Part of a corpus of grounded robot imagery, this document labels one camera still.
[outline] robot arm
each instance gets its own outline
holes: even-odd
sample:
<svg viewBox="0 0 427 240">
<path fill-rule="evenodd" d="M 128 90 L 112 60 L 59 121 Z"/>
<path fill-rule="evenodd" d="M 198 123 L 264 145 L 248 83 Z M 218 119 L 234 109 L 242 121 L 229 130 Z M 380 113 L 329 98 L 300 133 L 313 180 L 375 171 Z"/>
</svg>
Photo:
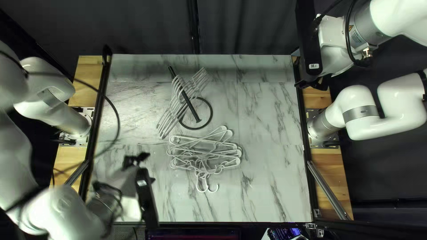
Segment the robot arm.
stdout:
<svg viewBox="0 0 427 240">
<path fill-rule="evenodd" d="M 0 208 L 9 210 L 10 219 L 29 234 L 49 233 L 58 240 L 100 239 L 120 213 L 117 192 L 99 190 L 86 206 L 71 186 L 56 186 L 17 205 L 39 186 L 30 168 L 31 144 L 6 112 L 15 107 L 26 117 L 77 137 L 90 128 L 85 118 L 64 103 L 74 87 L 58 70 L 42 59 L 27 58 L 21 61 L 30 73 L 26 78 L 18 64 L 15 53 L 0 41 Z"/>
<path fill-rule="evenodd" d="M 371 0 L 352 11 L 348 27 L 346 18 L 327 15 L 322 18 L 316 28 L 322 62 L 309 64 L 309 68 L 322 67 L 322 71 L 313 75 L 309 71 L 313 69 L 306 69 L 302 72 L 303 80 L 313 82 L 328 74 L 333 77 L 354 65 L 347 52 L 346 32 L 349 35 L 350 51 L 355 59 L 362 61 L 373 57 L 373 50 L 397 35 L 407 36 L 427 46 L 427 1 Z"/>
</svg>

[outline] white marble table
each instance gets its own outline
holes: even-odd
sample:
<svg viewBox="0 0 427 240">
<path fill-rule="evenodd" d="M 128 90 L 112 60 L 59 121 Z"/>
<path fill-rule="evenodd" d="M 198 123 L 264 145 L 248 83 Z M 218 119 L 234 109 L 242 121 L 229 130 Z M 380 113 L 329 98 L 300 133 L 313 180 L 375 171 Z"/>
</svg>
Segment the white marble table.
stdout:
<svg viewBox="0 0 427 240">
<path fill-rule="evenodd" d="M 156 124 L 171 99 L 167 66 L 191 77 L 201 67 L 214 77 L 202 97 L 213 108 L 211 123 L 190 131 L 179 124 L 171 134 L 204 136 L 220 125 L 244 151 L 239 168 L 209 178 L 215 193 L 200 193 L 193 172 L 172 170 L 167 139 Z M 95 160 L 93 179 L 121 166 L 125 155 L 150 152 L 145 163 L 156 178 L 153 192 L 161 222 L 310 222 L 301 126 L 290 56 L 113 55 L 107 96 L 121 118 L 120 138 Z M 208 111 L 199 109 L 205 119 Z M 113 138 L 117 122 L 105 103 L 97 150 Z M 139 219 L 132 198 L 125 218 Z"/>
</svg>

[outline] black cable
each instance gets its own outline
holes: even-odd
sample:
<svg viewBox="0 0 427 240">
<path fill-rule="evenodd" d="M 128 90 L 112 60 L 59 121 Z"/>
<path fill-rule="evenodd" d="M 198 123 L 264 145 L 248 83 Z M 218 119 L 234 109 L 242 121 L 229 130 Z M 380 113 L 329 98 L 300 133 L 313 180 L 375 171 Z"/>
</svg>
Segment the black cable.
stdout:
<svg viewBox="0 0 427 240">
<path fill-rule="evenodd" d="M 98 153 L 98 154 L 96 154 L 95 155 L 95 157 L 94 158 L 97 158 L 97 157 L 99 157 L 99 156 L 101 156 L 102 154 L 104 154 L 104 153 L 106 153 L 108 150 L 110 150 L 110 148 L 112 147 L 112 146 L 114 146 L 114 144 L 117 142 L 117 140 L 118 140 L 118 138 L 119 138 L 119 134 L 120 134 L 120 118 L 119 118 L 119 113 L 117 112 L 117 109 L 116 109 L 116 107 L 114 106 L 114 104 L 111 102 L 111 100 L 106 96 L 106 95 L 104 95 L 104 94 L 102 94 L 101 92 L 99 92 L 99 90 L 96 88 L 96 87 L 94 87 L 94 86 L 92 86 L 92 85 L 90 85 L 90 84 L 88 84 L 87 82 L 84 82 L 84 81 L 82 81 L 82 80 L 80 80 L 80 79 L 77 79 L 77 78 L 74 78 L 74 80 L 76 81 L 76 82 L 79 82 L 79 83 L 81 83 L 81 84 L 83 84 L 83 85 L 85 85 L 85 86 L 87 86 L 87 87 L 89 87 L 89 88 L 91 88 L 92 90 L 94 90 L 95 92 L 97 92 L 98 94 L 101 94 L 102 95 L 102 97 L 110 104 L 110 106 L 111 106 L 111 108 L 113 109 L 113 111 L 114 111 L 114 114 L 116 114 L 116 118 L 117 118 L 117 131 L 116 131 L 116 136 L 114 137 L 114 140 L 110 143 L 110 145 L 108 145 L 108 147 L 106 147 L 104 150 L 102 150 L 100 153 Z"/>
<path fill-rule="evenodd" d="M 53 174 L 53 170 L 52 170 L 52 186 L 55 186 L 55 175 Z"/>
<path fill-rule="evenodd" d="M 138 234 L 136 233 L 135 228 L 133 228 L 133 229 L 134 229 L 134 233 L 135 233 L 135 238 L 136 238 L 136 240 L 138 240 Z"/>
<path fill-rule="evenodd" d="M 4 51 L 0 50 L 0 54 L 4 55 L 5 57 L 9 58 L 9 60 L 13 61 L 24 73 L 25 78 L 28 77 L 28 71 L 24 69 L 24 67 L 21 65 L 20 62 L 18 62 L 15 58 L 11 57 L 9 54 L 7 54 Z"/>
<path fill-rule="evenodd" d="M 345 19 L 345 46 L 347 48 L 348 57 L 353 62 L 355 66 L 367 68 L 369 66 L 369 58 L 367 58 L 367 62 L 360 61 L 358 59 L 355 59 L 353 56 L 353 53 L 351 52 L 351 43 L 350 43 L 350 31 L 348 30 L 349 24 L 350 24 L 350 17 L 351 13 L 353 11 L 354 5 L 356 5 L 357 0 L 353 0 L 350 4 L 350 7 L 348 8 L 347 17 Z"/>
<path fill-rule="evenodd" d="M 183 127 L 187 128 L 187 129 L 189 129 L 189 130 L 199 130 L 199 129 L 202 129 L 202 128 L 206 127 L 206 126 L 211 122 L 211 120 L 212 120 L 212 116 L 213 116 L 213 114 L 214 114 L 214 112 L 213 112 L 213 110 L 212 110 L 212 106 L 209 104 L 209 102 L 208 102 L 208 101 L 206 101 L 205 99 L 203 99 L 203 98 L 201 98 L 201 97 L 196 97 L 196 99 L 202 100 L 203 102 L 205 102 L 205 103 L 208 105 L 209 110 L 210 110 L 210 112 L 211 112 L 211 115 L 209 116 L 209 119 L 208 119 L 208 121 L 207 121 L 205 124 L 203 124 L 203 125 L 202 125 L 202 126 L 200 126 L 200 127 L 196 127 L 196 128 L 192 128 L 192 127 L 189 127 L 189 126 L 187 126 L 187 125 L 183 124 L 183 123 L 182 123 L 182 119 L 184 118 L 184 116 L 182 116 L 182 117 L 181 117 L 181 119 L 179 120 L 179 124 L 181 124 Z"/>
<path fill-rule="evenodd" d="M 316 17 L 312 24 L 311 24 L 311 30 L 313 33 L 317 32 L 317 27 L 320 25 L 320 22 L 322 21 L 323 17 L 330 11 L 332 10 L 334 7 L 336 7 L 338 4 L 340 4 L 343 0 L 336 0 L 333 4 L 331 4 L 325 11 L 323 11 L 323 13 Z"/>
<path fill-rule="evenodd" d="M 59 170 L 59 169 L 53 168 L 55 171 L 58 171 L 58 172 L 57 172 L 57 173 L 55 173 L 54 175 L 55 175 L 55 176 L 59 176 L 59 175 L 61 175 L 61 174 L 67 174 L 66 172 L 67 172 L 68 170 L 71 170 L 71 169 L 73 169 L 73 168 L 76 168 L 76 167 L 80 166 L 80 164 L 82 164 L 82 163 L 74 164 L 74 165 L 72 165 L 72 166 L 70 166 L 70 167 L 67 167 L 66 169 L 63 169 L 63 170 Z"/>
</svg>

